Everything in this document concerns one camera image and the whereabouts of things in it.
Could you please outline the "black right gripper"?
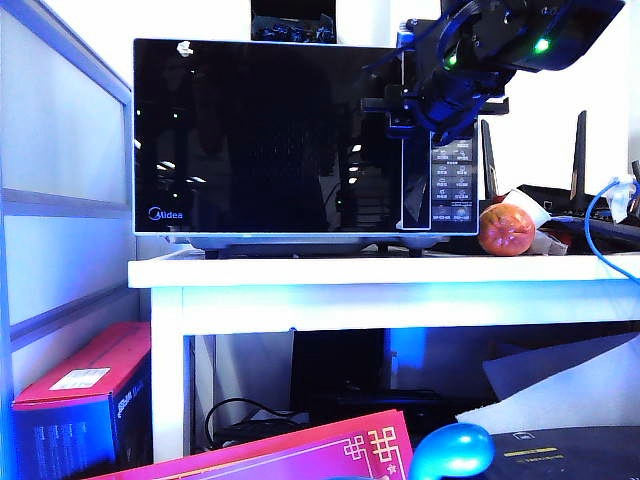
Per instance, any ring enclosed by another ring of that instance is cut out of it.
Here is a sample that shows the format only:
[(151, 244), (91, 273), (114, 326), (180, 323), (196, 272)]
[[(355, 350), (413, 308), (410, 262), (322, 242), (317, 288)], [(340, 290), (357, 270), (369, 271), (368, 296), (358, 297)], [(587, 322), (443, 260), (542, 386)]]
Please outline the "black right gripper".
[(381, 113), (387, 118), (386, 135), (409, 139), (427, 133), (437, 146), (471, 137), (473, 123), (486, 114), (504, 115), (507, 102), (487, 109), (491, 99), (505, 95), (514, 77), (513, 70), (455, 71), (436, 68), (414, 85), (390, 84), (381, 97), (365, 97), (360, 108), (365, 113)]

